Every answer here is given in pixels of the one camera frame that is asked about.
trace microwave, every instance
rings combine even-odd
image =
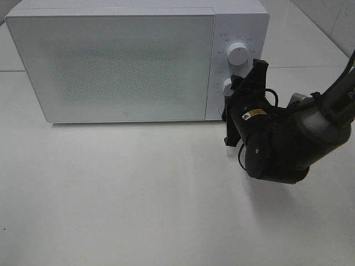
[[[220,120],[260,58],[258,0],[22,0],[5,18],[53,123]]]

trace table surface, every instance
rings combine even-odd
[[[285,106],[347,58],[286,0],[267,86]],[[355,135],[302,182],[248,177],[223,122],[45,122],[0,27],[0,265],[354,265]]]

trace yellow warning sticker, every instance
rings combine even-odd
[[[249,112],[246,112],[245,114],[243,114],[242,118],[246,121],[255,115],[266,115],[266,113],[262,109],[254,109],[254,110],[250,110]]]

